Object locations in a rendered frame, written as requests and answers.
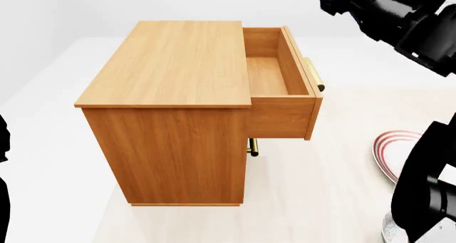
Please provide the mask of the light wooden drawer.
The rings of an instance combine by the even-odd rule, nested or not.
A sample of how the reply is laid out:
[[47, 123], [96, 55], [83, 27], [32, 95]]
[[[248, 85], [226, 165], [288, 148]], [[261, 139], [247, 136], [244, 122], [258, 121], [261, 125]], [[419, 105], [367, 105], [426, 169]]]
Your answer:
[[310, 140], [323, 101], [287, 26], [244, 28], [251, 93], [249, 137]]

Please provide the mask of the white bowl with red stripes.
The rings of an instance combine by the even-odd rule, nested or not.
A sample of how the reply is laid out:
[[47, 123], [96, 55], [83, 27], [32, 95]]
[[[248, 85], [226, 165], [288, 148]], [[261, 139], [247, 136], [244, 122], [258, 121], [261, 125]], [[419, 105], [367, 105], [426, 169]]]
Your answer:
[[373, 141], [373, 160], [393, 184], [397, 183], [405, 161], [421, 136], [413, 131], [393, 130], [381, 133]]

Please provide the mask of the light wooden cabinet body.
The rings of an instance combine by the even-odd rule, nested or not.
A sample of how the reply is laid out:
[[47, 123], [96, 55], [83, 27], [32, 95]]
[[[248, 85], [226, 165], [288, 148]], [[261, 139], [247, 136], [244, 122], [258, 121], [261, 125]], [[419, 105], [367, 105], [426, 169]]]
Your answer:
[[239, 206], [252, 106], [240, 21], [141, 21], [75, 105], [127, 202]]

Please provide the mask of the grey speckled round object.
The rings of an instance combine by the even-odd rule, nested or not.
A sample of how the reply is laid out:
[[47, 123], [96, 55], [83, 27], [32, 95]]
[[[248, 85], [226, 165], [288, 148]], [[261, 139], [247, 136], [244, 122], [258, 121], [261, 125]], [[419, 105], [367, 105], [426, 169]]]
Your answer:
[[408, 239], [406, 231], [395, 223], [391, 212], [383, 218], [381, 236], [383, 243], [414, 243]]

